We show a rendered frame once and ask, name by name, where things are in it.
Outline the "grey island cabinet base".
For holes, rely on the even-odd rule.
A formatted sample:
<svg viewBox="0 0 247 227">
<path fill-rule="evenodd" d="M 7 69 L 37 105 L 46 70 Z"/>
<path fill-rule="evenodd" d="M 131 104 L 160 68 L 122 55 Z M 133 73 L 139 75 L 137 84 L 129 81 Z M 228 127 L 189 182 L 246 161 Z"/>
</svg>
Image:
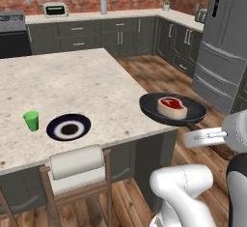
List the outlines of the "grey island cabinet base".
<svg viewBox="0 0 247 227">
<path fill-rule="evenodd" d="M 153 213 L 161 209 L 162 200 L 151 191 L 150 175 L 171 164 L 176 137 L 177 131 L 170 130 L 111 148 L 112 182 L 134 178 Z M 38 167 L 0 176 L 0 188 L 14 213 L 47 203 Z"/>
</svg>

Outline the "grey base cupboard run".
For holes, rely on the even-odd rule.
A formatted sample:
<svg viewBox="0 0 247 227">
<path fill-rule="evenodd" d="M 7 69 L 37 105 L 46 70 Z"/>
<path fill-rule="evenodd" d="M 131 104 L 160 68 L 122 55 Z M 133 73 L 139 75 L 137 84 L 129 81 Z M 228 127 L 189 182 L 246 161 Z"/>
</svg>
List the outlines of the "grey base cupboard run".
<svg viewBox="0 0 247 227">
<path fill-rule="evenodd" d="M 194 75 L 202 34 L 158 16 L 29 24 L 35 55 L 105 48 L 114 57 L 157 55 Z"/>
</svg>

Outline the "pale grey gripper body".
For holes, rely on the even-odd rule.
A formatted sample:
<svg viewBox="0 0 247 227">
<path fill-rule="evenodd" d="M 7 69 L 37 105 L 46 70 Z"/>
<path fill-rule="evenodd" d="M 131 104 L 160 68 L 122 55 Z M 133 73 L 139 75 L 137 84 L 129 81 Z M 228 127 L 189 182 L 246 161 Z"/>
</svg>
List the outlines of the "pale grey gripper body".
<svg viewBox="0 0 247 227">
<path fill-rule="evenodd" d="M 197 148 L 224 144 L 226 136 L 221 128 L 204 128 L 185 133 L 183 141 L 186 148 Z"/>
</svg>

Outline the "dark blue white plate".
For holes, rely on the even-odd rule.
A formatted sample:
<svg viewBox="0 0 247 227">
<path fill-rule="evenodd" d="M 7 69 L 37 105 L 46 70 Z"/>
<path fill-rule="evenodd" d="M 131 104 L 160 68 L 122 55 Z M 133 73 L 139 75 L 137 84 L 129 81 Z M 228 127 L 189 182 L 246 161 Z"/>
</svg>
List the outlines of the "dark blue white plate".
<svg viewBox="0 0 247 227">
<path fill-rule="evenodd" d="M 47 135 L 57 141 L 72 141 L 86 135 L 91 121 L 84 115 L 65 114 L 53 119 L 46 127 Z"/>
</svg>

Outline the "wooden stool with white cushion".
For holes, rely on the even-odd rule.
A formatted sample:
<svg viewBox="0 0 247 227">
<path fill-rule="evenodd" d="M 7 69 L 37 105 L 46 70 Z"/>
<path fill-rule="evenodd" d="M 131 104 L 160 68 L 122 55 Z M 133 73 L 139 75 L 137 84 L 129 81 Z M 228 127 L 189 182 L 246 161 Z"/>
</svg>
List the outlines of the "wooden stool with white cushion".
<svg viewBox="0 0 247 227">
<path fill-rule="evenodd" d="M 40 166 L 48 207 L 56 227 L 64 227 L 58 208 L 82 198 L 105 193 L 107 227 L 112 227 L 111 150 L 91 145 L 59 153 Z"/>
</svg>

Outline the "raw red steak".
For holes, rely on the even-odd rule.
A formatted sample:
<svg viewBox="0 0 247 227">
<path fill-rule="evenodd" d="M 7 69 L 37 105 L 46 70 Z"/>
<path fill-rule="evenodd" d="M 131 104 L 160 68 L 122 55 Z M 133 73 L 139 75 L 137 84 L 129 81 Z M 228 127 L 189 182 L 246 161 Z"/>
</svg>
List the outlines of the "raw red steak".
<svg viewBox="0 0 247 227">
<path fill-rule="evenodd" d="M 183 120 L 187 117 L 188 109 L 180 99 L 164 97 L 157 101 L 157 111 L 170 119 Z"/>
</svg>

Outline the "grey steel fridge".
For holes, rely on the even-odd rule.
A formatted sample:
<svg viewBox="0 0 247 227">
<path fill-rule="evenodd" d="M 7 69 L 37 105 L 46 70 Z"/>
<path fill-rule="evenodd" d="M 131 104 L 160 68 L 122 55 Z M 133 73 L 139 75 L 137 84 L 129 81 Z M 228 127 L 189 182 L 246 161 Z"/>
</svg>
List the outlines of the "grey steel fridge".
<svg viewBox="0 0 247 227">
<path fill-rule="evenodd" d="M 192 89 L 228 115 L 247 107 L 247 0 L 210 0 Z"/>
</svg>

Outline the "green cup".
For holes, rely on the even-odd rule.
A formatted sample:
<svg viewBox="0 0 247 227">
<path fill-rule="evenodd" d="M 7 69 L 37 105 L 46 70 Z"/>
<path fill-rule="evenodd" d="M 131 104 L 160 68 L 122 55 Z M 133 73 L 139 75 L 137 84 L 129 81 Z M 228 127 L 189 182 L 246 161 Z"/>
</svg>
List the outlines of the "green cup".
<svg viewBox="0 0 247 227">
<path fill-rule="evenodd" d="M 39 112 L 38 111 L 28 111 L 23 115 L 23 119 L 31 131 L 36 131 L 39 129 Z"/>
</svg>

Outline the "white toaster oven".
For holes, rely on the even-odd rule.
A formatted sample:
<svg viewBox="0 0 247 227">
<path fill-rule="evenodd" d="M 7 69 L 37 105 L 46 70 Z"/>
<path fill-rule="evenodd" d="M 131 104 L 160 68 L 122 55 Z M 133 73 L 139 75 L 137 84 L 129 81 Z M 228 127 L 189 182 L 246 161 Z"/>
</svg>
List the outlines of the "white toaster oven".
<svg viewBox="0 0 247 227">
<path fill-rule="evenodd" d="M 46 17 L 67 17 L 69 15 L 69 7 L 63 2 L 46 2 L 42 6 Z"/>
</svg>

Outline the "black frying pan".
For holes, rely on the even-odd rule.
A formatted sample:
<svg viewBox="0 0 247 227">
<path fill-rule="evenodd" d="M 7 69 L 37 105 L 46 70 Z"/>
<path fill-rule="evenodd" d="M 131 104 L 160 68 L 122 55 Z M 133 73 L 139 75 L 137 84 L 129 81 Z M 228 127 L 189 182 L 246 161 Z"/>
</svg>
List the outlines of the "black frying pan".
<svg viewBox="0 0 247 227">
<path fill-rule="evenodd" d="M 174 120 L 159 113 L 157 110 L 157 102 L 164 97 L 179 99 L 187 108 L 186 118 L 183 120 Z M 173 127 L 192 128 L 206 116 L 206 108 L 199 102 L 186 96 L 168 92 L 144 94 L 139 98 L 139 106 L 142 112 L 152 120 Z"/>
</svg>

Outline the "black stove with oven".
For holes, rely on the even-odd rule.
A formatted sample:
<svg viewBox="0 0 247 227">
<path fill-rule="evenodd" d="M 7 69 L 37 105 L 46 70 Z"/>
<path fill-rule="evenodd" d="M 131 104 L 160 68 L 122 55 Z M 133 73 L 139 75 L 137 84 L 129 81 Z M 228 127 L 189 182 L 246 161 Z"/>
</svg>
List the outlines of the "black stove with oven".
<svg viewBox="0 0 247 227">
<path fill-rule="evenodd" d="M 24 11 L 0 12 L 0 59 L 31 54 Z"/>
</svg>

